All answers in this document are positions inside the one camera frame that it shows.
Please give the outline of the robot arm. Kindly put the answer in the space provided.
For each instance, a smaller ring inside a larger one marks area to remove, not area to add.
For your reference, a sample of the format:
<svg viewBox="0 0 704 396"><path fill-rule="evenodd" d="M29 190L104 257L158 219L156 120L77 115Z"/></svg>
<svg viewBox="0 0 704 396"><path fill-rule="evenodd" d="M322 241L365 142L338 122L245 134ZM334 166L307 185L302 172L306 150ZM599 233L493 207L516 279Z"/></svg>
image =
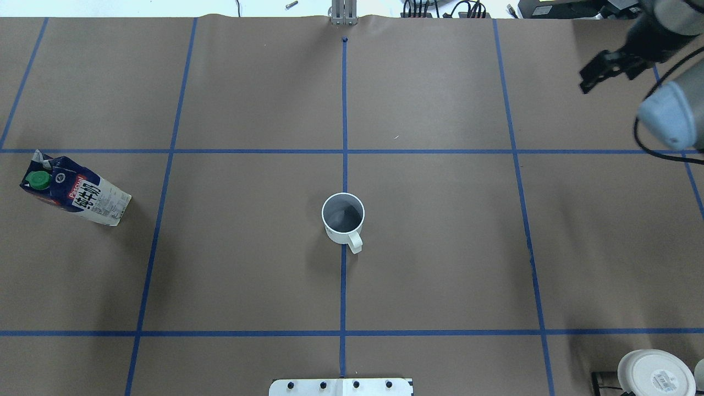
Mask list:
<svg viewBox="0 0 704 396"><path fill-rule="evenodd" d="M701 1L645 1L624 44L614 52L597 53L580 70L579 87L587 94L604 80L621 74L633 80L654 65L671 60L700 37L702 30ZM644 153L667 161L702 164L700 159L652 150L639 135L639 128L644 126L669 150L702 153L702 61L683 69L696 56L702 56L702 48L684 56L662 74L638 107L632 133Z"/></svg>

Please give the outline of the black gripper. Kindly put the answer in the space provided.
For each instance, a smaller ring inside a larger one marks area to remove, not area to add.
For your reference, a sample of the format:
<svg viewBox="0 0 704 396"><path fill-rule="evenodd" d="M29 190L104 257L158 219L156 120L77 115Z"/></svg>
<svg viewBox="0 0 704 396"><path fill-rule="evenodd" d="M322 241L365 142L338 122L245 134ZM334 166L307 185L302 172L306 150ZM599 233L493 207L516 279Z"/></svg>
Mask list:
<svg viewBox="0 0 704 396"><path fill-rule="evenodd" d="M619 52L603 50L579 70L583 94L606 79L623 73L633 80L656 63L669 59L669 31L653 16L641 16L631 27Z"/></svg>

